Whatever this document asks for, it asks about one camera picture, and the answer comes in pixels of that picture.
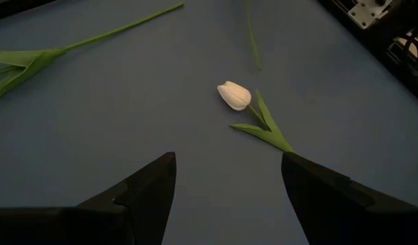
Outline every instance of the metal bracket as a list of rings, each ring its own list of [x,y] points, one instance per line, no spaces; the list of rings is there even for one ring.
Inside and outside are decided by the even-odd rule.
[[[364,30],[381,18],[385,14],[386,7],[391,3],[392,0],[386,0],[384,5],[379,5],[376,0],[359,0],[348,15]]]

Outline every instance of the green stem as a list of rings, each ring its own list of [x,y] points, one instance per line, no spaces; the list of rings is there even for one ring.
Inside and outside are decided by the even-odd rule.
[[[74,49],[74,48],[78,48],[78,47],[80,47],[80,46],[83,46],[83,45],[86,45],[86,44],[90,44],[90,43],[92,43],[92,42],[96,42],[96,41],[98,41],[98,40],[100,40],[100,39],[103,39],[103,38],[105,38],[105,37],[109,37],[109,36],[111,36],[111,35],[114,35],[114,34],[117,34],[117,33],[123,32],[123,31],[126,31],[126,30],[128,30],[128,29],[130,29],[130,28],[133,28],[133,27],[136,27],[136,26],[138,26],[138,25],[140,25],[140,24],[143,24],[143,23],[145,23],[145,22],[148,22],[149,20],[152,20],[152,19],[154,19],[154,18],[156,18],[156,17],[159,17],[159,16],[161,16],[161,15],[164,15],[164,14],[166,14],[166,13],[168,13],[168,12],[171,12],[171,11],[177,10],[178,8],[183,7],[183,5],[184,5],[184,3],[179,3],[178,5],[175,5],[175,6],[173,6],[173,7],[169,8],[169,9],[167,9],[167,10],[164,10],[164,11],[162,11],[162,12],[159,12],[159,13],[157,13],[157,14],[154,14],[153,16],[150,16],[150,17],[144,18],[144,19],[142,19],[142,20],[139,20],[139,21],[137,21],[137,22],[135,22],[135,23],[129,24],[129,25],[125,26],[125,27],[121,27],[121,28],[115,29],[115,30],[113,30],[113,31],[110,31],[110,32],[108,32],[108,33],[105,33],[105,34],[103,34],[103,35],[99,35],[99,36],[97,36],[97,37],[92,37],[92,38],[86,39],[86,40],[84,40],[84,41],[82,41],[82,42],[79,42],[79,43],[77,43],[77,44],[73,44],[73,45],[67,46],[67,47],[65,47],[65,50],[66,50],[66,51],[69,51],[69,50],[72,50],[72,49]]]
[[[253,114],[261,121],[261,123],[263,124],[263,125],[265,125],[265,127],[268,127],[267,125],[266,125],[266,122],[265,122],[265,120],[263,119],[263,117],[262,117],[262,115],[260,114],[260,113],[258,113],[258,112],[256,112],[256,110],[253,108],[253,106],[252,105],[248,105],[248,108],[250,108],[250,110],[253,112]]]
[[[253,48],[253,53],[255,54],[255,61],[256,61],[257,68],[259,69],[259,71],[261,71],[262,70],[261,59],[259,58],[259,50],[257,49],[255,34],[253,33],[253,28],[251,26],[251,14],[250,14],[251,0],[247,0],[246,8],[247,8],[248,34],[250,35],[251,47]]]
[[[18,67],[16,67],[16,66],[9,66],[9,67],[2,68],[2,69],[0,69],[0,75],[5,74],[5,73],[10,72],[10,71],[13,71],[17,68]]]

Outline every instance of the tulip bud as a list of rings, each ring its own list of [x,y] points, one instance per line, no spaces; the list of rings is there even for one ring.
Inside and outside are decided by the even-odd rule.
[[[234,82],[226,81],[217,88],[224,101],[234,110],[241,111],[251,102],[250,91]]]

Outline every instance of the blue tablecloth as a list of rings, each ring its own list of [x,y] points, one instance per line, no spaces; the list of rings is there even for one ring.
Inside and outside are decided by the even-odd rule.
[[[56,3],[0,20],[0,50],[78,42],[177,0]],[[0,206],[72,206],[167,151],[178,161],[164,244],[306,244],[282,152],[216,86],[258,88],[304,157],[418,206],[418,101],[316,1],[184,9],[81,48],[0,100]]]

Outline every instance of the white tulip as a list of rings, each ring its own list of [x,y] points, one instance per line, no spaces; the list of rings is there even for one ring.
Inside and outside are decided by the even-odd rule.
[[[250,91],[234,82],[226,81],[217,88],[224,101],[234,110],[241,111],[251,102]]]

